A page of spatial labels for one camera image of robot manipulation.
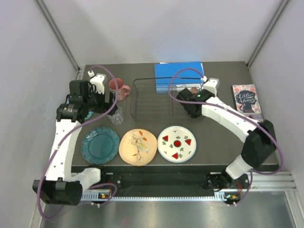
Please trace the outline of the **red patterned small bowl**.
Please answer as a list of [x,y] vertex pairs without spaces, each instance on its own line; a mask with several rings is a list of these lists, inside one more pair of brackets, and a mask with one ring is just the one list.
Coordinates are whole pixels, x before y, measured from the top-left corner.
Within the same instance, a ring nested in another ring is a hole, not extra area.
[[198,89],[197,87],[192,87],[192,88],[190,89],[190,91],[191,91],[192,94],[196,94],[196,93],[199,92],[199,89]]

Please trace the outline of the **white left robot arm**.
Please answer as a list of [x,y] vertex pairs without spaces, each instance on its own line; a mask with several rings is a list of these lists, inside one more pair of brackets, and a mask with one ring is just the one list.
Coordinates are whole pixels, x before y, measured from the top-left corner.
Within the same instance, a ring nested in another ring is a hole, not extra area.
[[86,168],[75,176],[71,174],[76,142],[89,112],[100,115],[114,114],[115,96],[105,101],[104,75],[90,80],[69,83],[66,101],[57,108],[56,133],[49,164],[40,180],[33,182],[38,202],[54,205],[78,205],[83,191],[92,185],[103,188],[108,177],[98,168]]

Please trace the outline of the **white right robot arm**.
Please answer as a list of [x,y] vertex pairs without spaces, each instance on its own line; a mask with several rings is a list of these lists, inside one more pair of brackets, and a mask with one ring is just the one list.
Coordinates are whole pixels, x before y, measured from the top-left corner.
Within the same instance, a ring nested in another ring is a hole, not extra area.
[[240,176],[260,167],[279,149],[270,121],[259,122],[240,114],[217,97],[215,88],[205,87],[196,94],[183,89],[177,96],[170,96],[182,104],[190,117],[208,117],[230,130],[244,143],[241,154],[226,167],[222,175],[222,183],[227,188],[233,188],[238,184]]

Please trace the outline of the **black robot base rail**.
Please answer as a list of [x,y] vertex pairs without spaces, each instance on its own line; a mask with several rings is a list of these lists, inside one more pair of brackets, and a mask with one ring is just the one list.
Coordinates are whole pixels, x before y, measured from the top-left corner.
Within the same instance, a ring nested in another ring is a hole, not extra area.
[[97,165],[101,183],[117,185],[118,197],[198,197],[216,191],[239,193],[249,186],[247,174],[236,180],[223,165]]

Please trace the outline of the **black wire dish rack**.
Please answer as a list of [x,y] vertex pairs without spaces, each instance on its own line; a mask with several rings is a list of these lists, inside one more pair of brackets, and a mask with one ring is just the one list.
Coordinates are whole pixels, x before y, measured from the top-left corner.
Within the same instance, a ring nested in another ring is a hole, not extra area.
[[182,105],[169,96],[176,97],[187,88],[197,87],[202,90],[203,80],[198,78],[186,79],[176,77],[170,83],[170,77],[140,78],[133,82],[131,116],[135,120],[182,119],[188,116]]

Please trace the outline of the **peach bird plate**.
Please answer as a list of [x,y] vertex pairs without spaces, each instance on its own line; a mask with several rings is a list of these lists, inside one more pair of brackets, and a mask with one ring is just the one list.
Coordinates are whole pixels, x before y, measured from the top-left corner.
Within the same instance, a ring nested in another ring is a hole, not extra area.
[[127,164],[144,166],[156,155],[157,139],[145,129],[132,129],[122,137],[118,151]]

